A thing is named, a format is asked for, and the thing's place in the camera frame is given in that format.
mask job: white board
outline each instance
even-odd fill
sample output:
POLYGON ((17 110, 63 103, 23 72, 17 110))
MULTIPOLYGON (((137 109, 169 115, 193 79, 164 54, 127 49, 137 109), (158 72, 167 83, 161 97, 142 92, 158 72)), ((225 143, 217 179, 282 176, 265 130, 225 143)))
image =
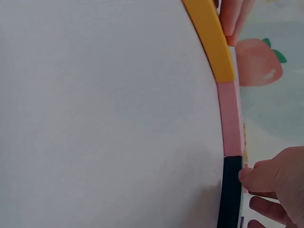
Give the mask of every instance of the white board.
POLYGON ((0 46, 0 227, 216 227, 218 97, 179 0, 2 0, 0 46))

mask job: fingernail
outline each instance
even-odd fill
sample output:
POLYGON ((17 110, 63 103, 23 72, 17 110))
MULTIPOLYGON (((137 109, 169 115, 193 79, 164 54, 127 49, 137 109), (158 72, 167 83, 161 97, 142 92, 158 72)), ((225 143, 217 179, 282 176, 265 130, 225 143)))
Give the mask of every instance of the fingernail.
POLYGON ((238 179, 240 181, 242 181, 247 175, 248 173, 251 171, 251 168, 243 168, 238 172, 238 179))

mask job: green leaf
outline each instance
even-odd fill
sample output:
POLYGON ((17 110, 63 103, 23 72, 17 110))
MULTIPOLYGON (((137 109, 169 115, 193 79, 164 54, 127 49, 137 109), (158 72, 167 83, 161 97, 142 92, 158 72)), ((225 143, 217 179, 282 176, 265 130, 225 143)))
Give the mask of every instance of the green leaf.
POLYGON ((263 41, 267 44, 268 47, 271 48, 271 43, 270 43, 270 40, 268 38, 263 39, 263 41))
POLYGON ((283 56, 283 54, 281 52, 279 52, 278 50, 274 50, 274 49, 272 51, 275 53, 275 55, 276 55, 277 59, 280 61, 280 63, 287 63, 287 59, 283 56))

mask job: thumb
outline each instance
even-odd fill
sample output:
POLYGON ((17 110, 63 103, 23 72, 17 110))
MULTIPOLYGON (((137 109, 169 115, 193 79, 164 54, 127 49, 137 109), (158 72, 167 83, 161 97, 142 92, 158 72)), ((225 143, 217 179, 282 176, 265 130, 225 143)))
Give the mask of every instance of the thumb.
POLYGON ((275 191, 276 170, 272 160, 269 160, 255 169, 242 169, 238 177, 244 188, 250 192, 273 192, 275 191))

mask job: peach illustration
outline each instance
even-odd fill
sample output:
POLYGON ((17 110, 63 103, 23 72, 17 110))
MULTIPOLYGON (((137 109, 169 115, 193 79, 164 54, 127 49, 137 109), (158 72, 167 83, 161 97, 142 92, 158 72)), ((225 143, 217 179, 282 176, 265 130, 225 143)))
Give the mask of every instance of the peach illustration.
POLYGON ((270 40, 245 39, 236 45, 240 86, 265 86, 278 80, 287 60, 278 50, 271 49, 270 40))

